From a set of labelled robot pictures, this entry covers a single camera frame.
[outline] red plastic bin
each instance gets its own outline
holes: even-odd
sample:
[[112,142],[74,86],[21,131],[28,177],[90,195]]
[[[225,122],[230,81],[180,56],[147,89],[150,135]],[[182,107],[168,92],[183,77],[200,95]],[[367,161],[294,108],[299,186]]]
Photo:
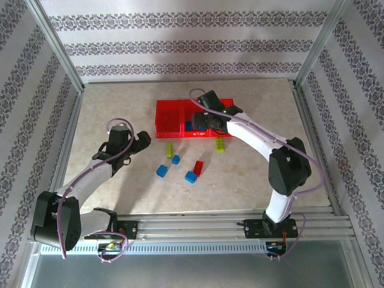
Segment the red plastic bin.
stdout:
[[[225,107],[234,105],[233,99],[220,99]],[[202,112],[191,100],[157,100],[156,102],[156,138],[193,138],[193,137],[231,137],[219,135],[211,129],[206,131],[185,130],[185,122],[192,121],[192,114]]]

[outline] striped wall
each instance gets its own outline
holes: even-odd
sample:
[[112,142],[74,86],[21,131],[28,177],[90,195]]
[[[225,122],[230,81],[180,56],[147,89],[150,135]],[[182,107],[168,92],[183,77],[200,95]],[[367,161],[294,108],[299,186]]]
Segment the striped wall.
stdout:
[[41,0],[85,83],[294,79],[335,0],[302,2]]
[[348,4],[302,86],[375,287],[384,287],[383,4]]
[[36,195],[49,190],[76,90],[23,0],[0,0],[0,287],[11,287]]

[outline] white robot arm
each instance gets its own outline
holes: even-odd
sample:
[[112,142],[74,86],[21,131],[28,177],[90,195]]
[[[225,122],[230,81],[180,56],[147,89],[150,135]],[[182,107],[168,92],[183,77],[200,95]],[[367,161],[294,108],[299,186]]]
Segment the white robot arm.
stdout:
[[71,250],[78,240],[86,235],[97,231],[117,231],[117,213],[95,208],[90,213],[80,215],[80,208],[102,183],[113,177],[122,166],[130,163],[132,155],[151,144],[147,132],[141,131],[137,137],[138,139],[132,135],[128,127],[113,126],[109,131],[108,142],[100,146],[88,166],[77,177],[53,193],[42,192],[37,198],[32,222],[33,239],[43,244],[61,247],[56,214],[59,214],[59,202],[66,191],[70,192],[65,195],[61,208],[61,229],[66,251]]
[[311,175],[309,161],[295,151],[287,149],[282,143],[287,143],[305,153],[303,142],[298,138],[287,140],[268,131],[252,121],[236,106],[224,108],[214,91],[200,96],[198,101],[200,106],[222,112],[222,115],[236,116],[236,119],[214,113],[198,112],[192,118],[195,129],[210,128],[214,131],[229,133],[249,144],[269,162],[268,178],[272,186],[272,196],[263,214],[263,226],[269,234],[281,229],[289,219],[292,197],[297,188],[304,185]]

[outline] marble tabletop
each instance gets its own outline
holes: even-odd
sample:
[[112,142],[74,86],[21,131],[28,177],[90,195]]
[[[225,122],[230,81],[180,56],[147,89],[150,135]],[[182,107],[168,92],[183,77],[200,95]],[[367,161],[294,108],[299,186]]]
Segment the marble tabletop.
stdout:
[[[147,131],[152,143],[101,185],[85,202],[82,212],[96,207],[118,214],[267,207],[272,191],[267,161],[243,141],[226,138],[225,152],[219,153],[215,138],[156,139],[156,100],[186,99],[192,88],[213,89],[220,98],[233,98],[251,119],[268,130],[288,139],[302,139],[312,155],[287,79],[92,84],[85,89],[65,183],[108,140],[105,125],[112,118],[129,120],[135,133]],[[178,165],[172,165],[166,157],[167,142],[173,143],[174,154],[181,157]],[[204,161],[203,172],[191,184],[184,177],[193,170],[196,160]],[[169,168],[165,178],[156,175],[161,164]],[[318,183],[316,168],[312,171],[303,188]],[[324,188],[294,202],[294,206],[328,205]]]

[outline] patterned wallpaper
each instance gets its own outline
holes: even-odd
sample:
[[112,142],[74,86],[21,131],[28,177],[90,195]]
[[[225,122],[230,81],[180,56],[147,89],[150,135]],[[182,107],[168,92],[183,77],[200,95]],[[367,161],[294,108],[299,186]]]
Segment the patterned wallpaper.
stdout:
[[335,0],[41,0],[82,80],[294,79]]
[[375,287],[384,287],[383,21],[380,1],[351,1],[302,86]]
[[77,92],[23,0],[0,0],[0,19],[0,287],[11,287]]

